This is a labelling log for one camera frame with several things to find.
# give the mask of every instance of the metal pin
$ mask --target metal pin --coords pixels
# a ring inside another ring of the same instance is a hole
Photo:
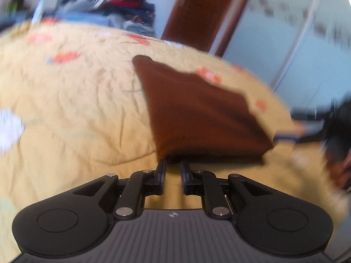
[[[224,206],[218,206],[212,210],[212,213],[216,216],[226,216],[230,213],[230,210]]]
[[[133,210],[131,208],[123,207],[116,210],[116,214],[119,216],[130,216],[133,214]]]

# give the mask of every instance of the yellow bedspread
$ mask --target yellow bedspread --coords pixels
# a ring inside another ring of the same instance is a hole
[[[203,52],[153,38],[91,25],[22,25],[0,38],[0,110],[25,126],[21,139],[0,154],[0,262],[19,254],[11,224],[22,208],[107,173],[127,178],[158,162],[150,120],[132,58],[148,55],[184,72],[213,76],[246,96],[267,134],[294,130],[284,104],[246,70]],[[280,144],[265,165],[197,164],[218,177],[236,172],[324,208],[338,226],[343,199],[332,197],[317,145]],[[168,167],[165,193],[149,208],[199,208],[182,195],[179,168]]]

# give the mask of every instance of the sliding wardrobe door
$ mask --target sliding wardrobe door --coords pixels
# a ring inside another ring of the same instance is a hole
[[[350,0],[322,0],[276,93],[291,107],[315,107],[350,91]]]
[[[223,56],[267,84],[280,72],[312,0],[250,0]]]

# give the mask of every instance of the hand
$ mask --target hand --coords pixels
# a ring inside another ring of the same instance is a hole
[[[334,182],[336,187],[343,189],[347,181],[351,178],[351,172],[347,170],[351,167],[351,154],[347,156],[344,162],[333,161],[328,153],[326,153],[325,156],[327,159],[326,166],[329,170],[331,180]]]

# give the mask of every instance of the logo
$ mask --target logo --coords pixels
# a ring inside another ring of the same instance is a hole
[[[179,214],[177,214],[176,212],[172,212],[172,213],[169,213],[168,214],[171,218],[175,218],[175,217],[177,217]]]

